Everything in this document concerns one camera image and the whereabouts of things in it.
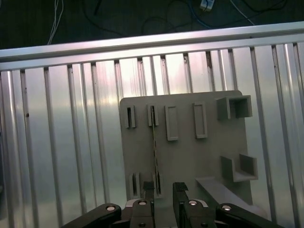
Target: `metal panel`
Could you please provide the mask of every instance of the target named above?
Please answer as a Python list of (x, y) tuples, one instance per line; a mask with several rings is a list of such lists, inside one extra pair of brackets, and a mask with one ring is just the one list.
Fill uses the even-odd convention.
[(43, 66), (54, 66), (70, 63), (83, 63), (90, 61), (105, 61), (105, 60), (116, 60), (124, 58), (137, 58), (144, 56), (155, 56), (164, 54), (178, 54), (178, 53), (188, 53), (194, 51), (212, 51), (216, 49), (226, 49), (226, 48), (241, 48), (248, 46), (261, 46), (261, 45), (272, 45), (280, 43), (291, 43), (291, 42), (302, 42), (304, 40), (304, 34), (294, 34), (290, 36), (278, 36), (278, 37), (266, 37), (266, 38), (253, 38), (253, 39), (236, 39), (229, 41), (220, 42), (206, 42), (206, 43), (191, 43), (182, 45), (170, 45), (167, 46), (157, 46), (157, 47), (144, 47), (144, 48), (134, 48), (134, 49), (122, 49), (105, 51), (101, 53), (94, 54), (84, 54), (84, 55), (73, 55), (73, 56), (63, 56), (63, 57), (48, 57), (31, 59), (24, 61), (13, 61), (13, 62), (0, 62), (0, 71), (8, 69), (20, 69), (29, 67), (43, 67)]
[(220, 50), (219, 57), (221, 60), (222, 83), (224, 90), (234, 90), (233, 74), (229, 59), (228, 50)]
[(188, 82), (183, 54), (166, 55), (170, 94), (188, 93)]
[(138, 76), (137, 59), (123, 59), (119, 61), (122, 81), (122, 97), (142, 95)]
[(99, 99), (95, 99), (92, 66), (89, 63), (83, 64), (84, 81), (85, 81), (85, 97), (86, 97), (86, 113), (88, 124), (88, 135), (90, 141), (91, 163), (95, 190), (95, 205), (99, 206), (105, 203), (104, 192), (104, 175), (102, 172), (100, 146), (99, 146), (99, 131), (96, 118), (96, 103)]
[(252, 68), (252, 59), (248, 47), (233, 50), (237, 89), (251, 96), (252, 117), (245, 118), (247, 148), (250, 156), (257, 158), (258, 180), (251, 181), (252, 201), (263, 208), (270, 218), (269, 197), (267, 191), (265, 161), (263, 156), (261, 129), (258, 117), (257, 96)]
[(192, 91), (194, 93), (213, 91), (210, 69), (207, 66), (206, 52), (189, 53), (189, 65)]
[(219, 51), (211, 51), (210, 54), (211, 54), (215, 91), (222, 91), (223, 90), (222, 68), (219, 58)]
[[(304, 43), (299, 43), (298, 44), (298, 55), (297, 57), (298, 59), (298, 64), (299, 64), (299, 68), (298, 68), (298, 81), (299, 81), (299, 87), (301, 88), (302, 92), (302, 96), (303, 96), (303, 86), (304, 86)], [(301, 104), (302, 104), (302, 117), (304, 118), (304, 97), (301, 97)], [(295, 115), (295, 117), (297, 117), (297, 122), (299, 122), (299, 107), (297, 107), (297, 114)], [(299, 210), (299, 215), (300, 215), (300, 219), (301, 219), (301, 225), (303, 226), (304, 224), (304, 216), (301, 216), (304, 214), (304, 159), (303, 159), (303, 147), (302, 147), (302, 143), (303, 143), (303, 138), (302, 138), (302, 133), (299, 133), (298, 131), (302, 130), (303, 126), (295, 126), (296, 127), (296, 137), (298, 141), (298, 146), (299, 148), (297, 149), (298, 154), (294, 154), (293, 151), (291, 151), (293, 154), (292, 156), (293, 158), (293, 171), (294, 171), (294, 185), (296, 187), (296, 194), (297, 194), (297, 203), (298, 203), (298, 210)]]
[(154, 95), (154, 78), (151, 66), (151, 58), (150, 57), (143, 57), (142, 58), (142, 65), (143, 65), (143, 73), (145, 79), (145, 88), (144, 92), (146, 96)]
[(22, 198), (24, 207), (24, 220), (26, 227), (34, 226), (33, 220), (33, 205), (31, 196), (31, 184), (29, 173), (29, 159), (28, 159), (28, 147), (26, 139), (26, 127), (25, 127), (25, 114), (24, 105), (26, 106), (26, 100), (23, 101), (23, 95), (25, 93), (24, 81), (21, 80), (20, 71), (13, 71), (13, 84), (14, 84), (14, 99), (15, 99), (15, 112), (16, 112), (16, 124), (18, 132), (18, 151), (20, 159), (20, 172), (22, 175)]
[(96, 207), (92, 158), (87, 126), (85, 80), (80, 64), (72, 65), (73, 76), (70, 75), (70, 96), (73, 106), (74, 138), (78, 163), (79, 186), (82, 201), (82, 213)]
[[(3, 110), (3, 100), (2, 100), (2, 84), (0, 85), (0, 110)], [(9, 168), (7, 158), (7, 150), (4, 149), (4, 144), (6, 142), (6, 134), (5, 132), (5, 119), (4, 113), (0, 112), (1, 122), (0, 122), (0, 131), (1, 134), (1, 142), (0, 142), (0, 185), (2, 186), (2, 193), (1, 193), (1, 204), (0, 204), (0, 227), (8, 228), (9, 223), (12, 223), (11, 216), (9, 215), (9, 188), (8, 188), (8, 181), (9, 181)]]
[(282, 106), (285, 110), (281, 114), (285, 115), (287, 133), (285, 142), (289, 144), (286, 153), (288, 153), (288, 158), (291, 159), (288, 174), (292, 181), (291, 193), (295, 193), (294, 197), (299, 202), (298, 208), (295, 207), (294, 209), (297, 213), (296, 218), (299, 219), (298, 216), (304, 214), (304, 207), (301, 205), (301, 202), (303, 202), (303, 179), (300, 177), (301, 172), (299, 173), (299, 167), (303, 165), (304, 161), (303, 150), (300, 149), (304, 148), (304, 123), (293, 44), (277, 45), (276, 53), (279, 69), (278, 79), (281, 83), (279, 89), (282, 93)]
[(167, 71), (164, 61), (160, 56), (153, 56), (153, 71), (155, 75), (155, 95), (169, 94)]
[(58, 199), (62, 222), (66, 224), (81, 215), (78, 170), (66, 66), (49, 68), (50, 134), (57, 171)]
[[(297, 225), (297, 216), (303, 223), (304, 43), (292, 45), (304, 41), (303, 25), (0, 51), (1, 101), (8, 107), (0, 109), (7, 201), (0, 224), (57, 227), (105, 201), (124, 206), (119, 101), (229, 89), (252, 97), (254, 114), (245, 121), (248, 151), (259, 166), (259, 180), (251, 182), (253, 203), (287, 227)], [(270, 45), (278, 45), (274, 56)], [(54, 74), (29, 69), (41, 66)], [(65, 134), (69, 143), (63, 146)], [(66, 154), (74, 171), (70, 196), (62, 183), (71, 172), (60, 159)]]
[(3, 81), (3, 103), (5, 115), (5, 129), (7, 144), (4, 150), (7, 151), (7, 158), (9, 162), (9, 191), (11, 196), (11, 203), (13, 209), (14, 226), (23, 224), (23, 198), (21, 186), (21, 173), (20, 173), (20, 158), (18, 147), (18, 133), (17, 133), (17, 120), (14, 99), (14, 85), (13, 75), (11, 72), (4, 72), (1, 74)]
[[(129, 86), (134, 81), (124, 79), (122, 86)], [(107, 202), (112, 202), (124, 207), (126, 202), (126, 189), (124, 178), (124, 159), (121, 140), (121, 130), (119, 121), (119, 109), (117, 100), (115, 68), (113, 61), (96, 63), (96, 92), (98, 99), (97, 125), (100, 132), (100, 145), (102, 145), (102, 166), (105, 186), (105, 198)], [(123, 87), (123, 95), (139, 95), (138, 86), (129, 90)]]
[(284, 138), (282, 132), (278, 92), (276, 87), (276, 75), (273, 67), (274, 61), (271, 46), (256, 47), (257, 74), (260, 86), (260, 95), (265, 126), (266, 152), (269, 157), (272, 191), (274, 192), (274, 203), (276, 219), (278, 224), (284, 227), (293, 227), (294, 215), (289, 189), (289, 180), (286, 164)]
[(33, 172), (33, 200), (37, 207), (35, 213), (38, 226), (58, 227), (57, 183), (54, 180), (43, 68), (25, 70), (25, 86), (29, 114), (29, 159)]

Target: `dark floor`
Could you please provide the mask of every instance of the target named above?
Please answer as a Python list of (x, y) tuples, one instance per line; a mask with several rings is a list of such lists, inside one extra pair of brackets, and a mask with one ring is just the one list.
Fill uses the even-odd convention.
[[(206, 29), (195, 19), (191, 19), (191, 13), (186, 4), (189, 0), (103, 0), (95, 15), (94, 11), (98, 1), (64, 0), (64, 13), (52, 43)], [(243, 3), (243, 0), (233, 1), (248, 17), (257, 14), (250, 10)], [(282, 0), (246, 1), (255, 9), (265, 9)], [(286, 1), (287, 3), (282, 10), (260, 13), (252, 17), (251, 20), (257, 25), (304, 20), (304, 1)], [(192, 4), (200, 18), (210, 24), (212, 28), (250, 25), (235, 10), (229, 0), (215, 0), (211, 12), (203, 12), (198, 8), (200, 0), (192, 0)], [(85, 18), (84, 7), (89, 19), (97, 26), (114, 30), (121, 35), (104, 31), (92, 25)], [(58, 14), (60, 10), (61, 1), (59, 1)], [(166, 22), (166, 18), (173, 26), (186, 25), (172, 28)], [(0, 8), (0, 49), (46, 45), (53, 19), (54, 0), (2, 0)]]

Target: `rectangular slot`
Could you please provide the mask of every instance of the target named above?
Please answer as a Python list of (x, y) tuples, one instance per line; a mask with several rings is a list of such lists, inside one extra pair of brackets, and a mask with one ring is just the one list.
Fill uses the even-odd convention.
[(250, 96), (232, 98), (229, 100), (229, 106), (230, 117), (244, 118), (252, 116)]
[(154, 126), (158, 126), (158, 110), (157, 107), (153, 104), (147, 105), (147, 112), (148, 112), (148, 125), (151, 127), (152, 123), (154, 123)]
[(135, 128), (135, 107), (134, 105), (127, 107), (126, 117), (125, 117), (125, 127)]
[(240, 169), (257, 178), (257, 159), (245, 154), (239, 155)]
[(197, 139), (207, 138), (206, 106), (204, 102), (193, 103), (195, 137)]
[(252, 117), (251, 97), (230, 96), (217, 100), (218, 119)]
[(129, 187), (131, 199), (138, 199), (141, 197), (139, 172), (129, 176)]
[(163, 198), (164, 194), (162, 192), (163, 189), (163, 176), (161, 173), (157, 172), (157, 178), (155, 176), (155, 173), (152, 175), (153, 182), (154, 182), (154, 198), (159, 199)]
[(177, 126), (177, 110), (176, 106), (165, 106), (166, 126), (167, 126), (167, 140), (178, 140), (178, 126)]

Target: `thin metal strip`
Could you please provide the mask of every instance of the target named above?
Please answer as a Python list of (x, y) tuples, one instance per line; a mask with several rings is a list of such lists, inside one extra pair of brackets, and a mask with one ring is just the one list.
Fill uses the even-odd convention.
[(167, 83), (165, 78), (167, 78), (167, 70), (163, 70), (166, 65), (163, 66), (163, 61), (160, 56), (152, 57), (152, 69), (155, 76), (155, 95), (164, 95), (169, 93), (167, 89)]
[(286, 133), (288, 134), (289, 152), (288, 157), (291, 158), (292, 165), (288, 166), (288, 172), (291, 175), (292, 187), (295, 188), (299, 206), (294, 205), (294, 212), (296, 225), (304, 224), (304, 207), (303, 207), (303, 174), (301, 176), (301, 169), (303, 167), (304, 156), (301, 148), (304, 148), (304, 122), (301, 108), (301, 98), (297, 77), (297, 70), (295, 65), (295, 54), (293, 44), (277, 45), (276, 46), (278, 68), (280, 71), (280, 82), (282, 97), (284, 102), (282, 105), (285, 108), (285, 123), (287, 126)]
[(80, 176), (80, 185), (84, 203), (84, 211), (86, 213), (96, 207), (93, 170), (92, 170), (92, 158), (90, 151), (89, 133), (87, 126), (86, 115), (86, 95), (84, 76), (82, 66), (79, 64), (72, 65), (73, 75), (70, 76), (70, 80), (73, 81), (74, 98), (73, 110), (75, 111), (75, 125), (74, 133), (76, 137), (76, 143), (79, 153), (79, 165), (78, 172)]
[(206, 52), (189, 53), (189, 65), (193, 92), (211, 92), (213, 89), (209, 76)]
[(143, 73), (146, 85), (146, 95), (153, 96), (154, 94), (154, 78), (153, 78), (153, 71), (152, 71), (152, 63), (151, 57), (143, 57), (142, 58), (142, 65), (143, 65)]
[(119, 60), (122, 79), (123, 97), (141, 96), (138, 77), (137, 59)]
[(66, 66), (49, 69), (49, 99), (62, 221), (66, 224), (81, 215), (74, 132)]
[(256, 47), (255, 51), (262, 102), (262, 110), (259, 111), (263, 113), (266, 133), (266, 138), (262, 138), (262, 140), (265, 140), (266, 153), (269, 157), (269, 164), (266, 162), (266, 165), (270, 165), (272, 174), (276, 220), (284, 227), (294, 226), (283, 130), (281, 124), (278, 124), (281, 122), (281, 118), (276, 75), (274, 68), (269, 67), (274, 64), (272, 49), (271, 46), (263, 46)]
[(12, 72), (12, 80), (14, 84), (14, 99), (15, 99), (15, 115), (16, 115), (16, 127), (18, 133), (18, 151), (20, 160), (20, 172), (22, 175), (22, 198), (24, 207), (24, 220), (27, 227), (34, 226), (33, 220), (33, 205), (31, 196), (31, 183), (29, 173), (29, 159), (28, 159), (28, 147), (26, 139), (26, 128), (25, 128), (25, 116), (24, 114), (24, 102), (22, 94), (25, 93), (24, 88), (21, 84), (20, 71)]
[(170, 94), (188, 93), (183, 54), (166, 55), (166, 65)]
[(136, 49), (116, 50), (95, 54), (73, 55), (67, 57), (50, 57), (33, 60), (22, 60), (13, 62), (1, 62), (0, 71), (13, 70), (31, 67), (55, 66), (70, 63), (85, 63), (92, 61), (116, 60), (123, 58), (137, 58), (145, 56), (156, 56), (164, 54), (188, 53), (194, 51), (213, 51), (225, 48), (241, 48), (248, 46), (272, 45), (281, 43), (303, 42), (304, 34), (294, 34), (289, 36), (239, 39), (230, 41), (219, 41), (210, 43), (196, 43), (171, 45), (162, 47), (145, 47)]
[(55, 181), (51, 156), (43, 68), (25, 70), (28, 127), (39, 227), (58, 227)]
[(126, 202), (126, 186), (114, 62), (97, 62), (96, 72), (96, 106), (99, 110), (97, 118), (100, 120), (97, 124), (102, 129), (100, 137), (106, 161), (103, 170), (106, 170), (108, 178), (105, 186), (109, 190), (108, 200), (123, 207)]
[(87, 208), (87, 210), (89, 211), (90, 209), (93, 209), (104, 203), (105, 194), (104, 194), (104, 187), (102, 180), (103, 172), (102, 172), (101, 160), (100, 160), (95, 99), (94, 99), (93, 81), (92, 81), (92, 70), (91, 70), (91, 64), (89, 63), (83, 64), (83, 78), (84, 78), (84, 91), (86, 98), (85, 99), (85, 107), (87, 114), (86, 121), (88, 127), (90, 156), (91, 156), (90, 162), (91, 162), (91, 169), (93, 173), (93, 182), (94, 182), (94, 188), (93, 188), (94, 201), (91, 207)]
[(219, 58), (219, 51), (211, 51), (210, 55), (212, 62), (215, 91), (223, 91), (222, 66)]
[[(2, 82), (0, 83), (0, 132), (5, 132), (5, 119), (4, 119), (4, 108), (3, 108), (3, 99), (2, 99)], [(8, 206), (8, 197), (7, 192), (9, 193), (8, 183), (9, 181), (9, 168), (8, 168), (8, 162), (7, 161), (7, 150), (5, 149), (5, 143), (6, 143), (6, 134), (1, 134), (0, 137), (0, 184), (2, 185), (2, 203), (0, 204), (0, 214), (1, 214), (1, 220), (0, 220), (0, 227), (11, 227), (13, 226), (12, 217), (9, 218), (9, 206)]]
[(11, 206), (13, 210), (14, 226), (24, 224), (24, 206), (22, 197), (21, 170), (19, 159), (19, 145), (17, 120), (15, 109), (14, 85), (12, 72), (1, 74), (3, 90), (3, 109), (6, 129), (6, 149), (8, 151), (9, 182)]
[(238, 90), (243, 95), (251, 96), (252, 117), (245, 118), (248, 155), (257, 158), (258, 180), (251, 181), (252, 201), (255, 206), (263, 208), (270, 216), (267, 190), (265, 161), (258, 117), (257, 95), (252, 69), (250, 48), (233, 49)]
[(220, 56), (222, 74), (223, 74), (222, 75), (223, 89), (234, 90), (233, 75), (232, 75), (228, 50), (226, 49), (220, 50), (219, 56)]

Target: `vertical ridge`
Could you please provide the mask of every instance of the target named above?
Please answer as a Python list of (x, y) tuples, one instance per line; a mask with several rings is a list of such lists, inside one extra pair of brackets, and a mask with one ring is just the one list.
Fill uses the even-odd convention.
[(155, 70), (152, 57), (143, 57), (141, 61), (141, 71), (145, 85), (145, 96), (156, 95)]
[(114, 62), (115, 66), (115, 78), (116, 78), (116, 88), (117, 88), (117, 97), (118, 97), (118, 103), (121, 101), (121, 99), (124, 97), (124, 91), (122, 87), (122, 72), (120, 69), (119, 61)]
[(232, 49), (228, 50), (228, 54), (229, 54), (229, 63), (230, 63), (230, 69), (231, 69), (232, 82), (233, 82), (234, 89), (237, 90), (238, 82), (237, 82), (236, 66), (235, 66)]
[(274, 65), (275, 65), (276, 87), (277, 87), (277, 91), (278, 91), (280, 116), (281, 116), (281, 122), (282, 122), (282, 130), (283, 130), (283, 140), (284, 140), (284, 147), (285, 147), (287, 173), (288, 173), (288, 178), (289, 178), (289, 188), (290, 188), (290, 192), (291, 192), (291, 201), (292, 201), (293, 213), (294, 213), (294, 224), (295, 224), (295, 227), (300, 227), (297, 200), (295, 198), (296, 193), (295, 193), (295, 187), (294, 187), (294, 175), (293, 175), (293, 170), (292, 170), (290, 145), (289, 145), (288, 130), (287, 130), (287, 123), (286, 123), (286, 115), (285, 115), (284, 96), (283, 96), (283, 91), (282, 91), (282, 81), (281, 81), (281, 77), (280, 77), (280, 67), (279, 67), (276, 46), (273, 46), (272, 50), (273, 50), (273, 59), (274, 59)]
[(170, 94), (170, 87), (169, 87), (169, 78), (168, 78), (166, 56), (161, 56), (161, 75), (162, 75), (162, 83), (163, 83), (164, 94), (168, 95), (168, 94)]
[(268, 148), (266, 142), (265, 120), (264, 120), (263, 106), (262, 106), (262, 96), (260, 91), (260, 82), (258, 78), (259, 76), (258, 76), (257, 61), (256, 61), (257, 59), (254, 48), (251, 49), (251, 59), (252, 59), (252, 68), (253, 68), (254, 82), (256, 88), (256, 98), (257, 98), (256, 101), (257, 101), (258, 115), (260, 121), (260, 130), (261, 130), (262, 148), (263, 148), (265, 170), (266, 170), (266, 180), (267, 180), (271, 220), (276, 223), (277, 220), (275, 213), (276, 212), (275, 197), (274, 197), (272, 180), (271, 180), (270, 162), (269, 162)]
[[(2, 98), (2, 105), (3, 105), (3, 116), (1, 118), (1, 121), (2, 121), (2, 130), (3, 132), (7, 132), (6, 130), (6, 115), (5, 115), (5, 112), (4, 112), (4, 107), (5, 107), (5, 104), (4, 104), (4, 96), (3, 96), (3, 78), (4, 77), (7, 77), (10, 72), (1, 72), (1, 98)], [(3, 138), (2, 142), (3, 142), (3, 152), (2, 152), (2, 155), (3, 155), (3, 160), (6, 161), (3, 163), (3, 169), (4, 169), (4, 191), (5, 191), (5, 194), (6, 194), (6, 199), (7, 199), (7, 210), (8, 210), (8, 223), (9, 223), (9, 227), (12, 227), (14, 228), (15, 225), (14, 225), (14, 217), (13, 217), (13, 203), (12, 203), (12, 193), (11, 193), (11, 186), (9, 184), (10, 182), (10, 178), (7, 178), (7, 177), (10, 177), (11, 176), (11, 172), (10, 172), (10, 166), (9, 166), (9, 155), (8, 155), (8, 143), (7, 143), (7, 136), (6, 134), (1, 134), (1, 137)]]
[(12, 191), (16, 195), (13, 197), (13, 207), (14, 207), (14, 218), (15, 224), (25, 224), (25, 214), (24, 214), (24, 198), (23, 198), (23, 186), (21, 183), (21, 169), (20, 169), (20, 154), (19, 154), (19, 143), (18, 143), (18, 130), (17, 130), (17, 118), (16, 118), (16, 102), (14, 94), (14, 83), (13, 83), (12, 72), (8, 74), (8, 89), (9, 89), (9, 107), (11, 115), (11, 133), (13, 140), (13, 148), (10, 151), (12, 157), (9, 158), (10, 168), (14, 170), (15, 173), (11, 173), (12, 181)]
[(75, 154), (76, 154), (76, 165), (77, 165), (77, 175), (78, 175), (78, 185), (80, 193), (80, 206), (81, 213), (86, 213), (86, 195), (84, 193), (84, 180), (83, 180), (83, 167), (81, 163), (81, 154), (80, 154), (80, 145), (79, 145), (79, 133), (77, 125), (77, 112), (76, 108), (76, 98), (75, 98), (75, 85), (74, 85), (74, 75), (72, 66), (67, 67), (67, 79), (68, 79), (68, 89), (70, 94), (70, 103), (71, 103), (71, 114), (72, 114), (72, 126), (73, 126), (73, 135), (74, 135), (74, 144), (75, 144)]
[(147, 96), (147, 86), (146, 81), (144, 80), (144, 70), (143, 70), (143, 59), (137, 59), (137, 74), (139, 78), (139, 89), (141, 96)]
[(297, 76), (298, 76), (302, 115), (303, 115), (303, 119), (304, 119), (304, 81), (303, 81), (303, 74), (301, 71), (299, 45), (297, 43), (294, 44), (294, 58), (295, 58), (295, 67), (296, 67)]
[(187, 92), (193, 93), (193, 82), (191, 78), (191, 72), (190, 72), (190, 63), (189, 63), (189, 56), (188, 54), (184, 54), (184, 63), (185, 63), (185, 75), (187, 80)]
[(51, 101), (50, 101), (48, 68), (44, 69), (44, 80), (45, 80), (45, 90), (46, 90), (47, 117), (48, 117), (48, 128), (49, 128), (51, 156), (52, 156), (52, 165), (53, 165), (53, 174), (54, 174), (58, 224), (61, 227), (61, 226), (63, 226), (63, 213), (62, 213), (62, 208), (61, 208), (61, 197), (60, 197), (59, 186), (58, 186), (57, 156), (56, 156), (55, 147), (54, 147), (55, 138), (54, 138), (54, 129), (53, 129), (53, 114), (52, 114), (52, 107), (51, 107)]
[(20, 75), (21, 79), (21, 90), (22, 90), (22, 104), (23, 104), (23, 113), (26, 118), (24, 119), (25, 125), (25, 135), (26, 135), (26, 145), (28, 150), (28, 169), (29, 169), (29, 182), (30, 182), (30, 192), (31, 192), (31, 201), (32, 201), (32, 213), (33, 213), (33, 225), (34, 228), (38, 228), (38, 206), (36, 199), (36, 189), (35, 189), (35, 179), (33, 172), (33, 154), (32, 154), (32, 144), (30, 139), (30, 128), (29, 128), (29, 120), (27, 118), (29, 113), (28, 106), (28, 97), (27, 97), (27, 88), (26, 88), (26, 77), (25, 72), (22, 71)]
[(96, 120), (96, 101), (94, 98), (94, 88), (93, 88), (93, 81), (92, 81), (92, 65), (91, 63), (82, 64), (82, 76), (83, 76), (83, 85), (84, 85), (84, 94), (85, 94), (85, 113), (86, 113), (86, 124), (88, 130), (88, 139), (89, 139), (89, 150), (90, 150), (90, 157), (91, 157), (91, 172), (93, 177), (93, 208), (97, 207), (97, 199), (96, 199), (96, 184), (94, 178), (94, 161), (93, 161), (93, 153), (96, 151), (94, 147), (94, 142), (97, 141), (98, 144), (98, 130), (97, 130), (97, 120)]
[(207, 60), (207, 68), (208, 68), (208, 76), (211, 84), (211, 91), (215, 91), (215, 80), (214, 80), (214, 72), (212, 65), (212, 56), (210, 51), (206, 51), (206, 60)]
[[(100, 99), (102, 97), (99, 94), (98, 90), (98, 83), (97, 83), (97, 66), (92, 65), (92, 81), (93, 81), (93, 94), (94, 94), (94, 100), (95, 102), (100, 102)], [(122, 88), (120, 88), (120, 94), (119, 96), (123, 95)], [(110, 190), (109, 190), (109, 181), (108, 181), (108, 175), (107, 175), (107, 164), (106, 164), (106, 157), (105, 157), (105, 147), (104, 147), (104, 136), (102, 131), (102, 121), (101, 121), (101, 111), (100, 110), (100, 104), (95, 105), (95, 113), (96, 113), (96, 123), (97, 126), (101, 126), (97, 128), (98, 133), (98, 143), (99, 143), (99, 149), (100, 149), (100, 163), (102, 166), (102, 177), (103, 177), (103, 187), (104, 187), (104, 200), (105, 203), (110, 202)]]
[(223, 91), (223, 68), (220, 51), (210, 51), (214, 91)]

